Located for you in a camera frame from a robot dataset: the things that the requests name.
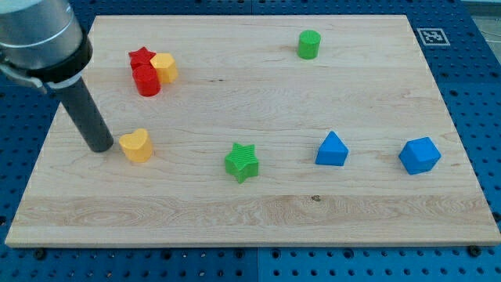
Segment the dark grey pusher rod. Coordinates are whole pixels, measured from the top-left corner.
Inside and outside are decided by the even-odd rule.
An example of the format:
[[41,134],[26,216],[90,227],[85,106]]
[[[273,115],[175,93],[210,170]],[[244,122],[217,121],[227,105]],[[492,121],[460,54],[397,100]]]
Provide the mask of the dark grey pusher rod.
[[68,86],[56,89],[56,97],[91,151],[99,153],[112,147],[113,136],[81,78]]

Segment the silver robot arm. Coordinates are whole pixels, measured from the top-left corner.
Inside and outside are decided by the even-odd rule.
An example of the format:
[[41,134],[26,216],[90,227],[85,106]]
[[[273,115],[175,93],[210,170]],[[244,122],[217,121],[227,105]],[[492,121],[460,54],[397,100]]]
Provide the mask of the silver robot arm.
[[103,152],[114,139],[81,76],[92,53],[88,33],[68,1],[1,2],[1,73],[18,85],[55,95],[89,149]]

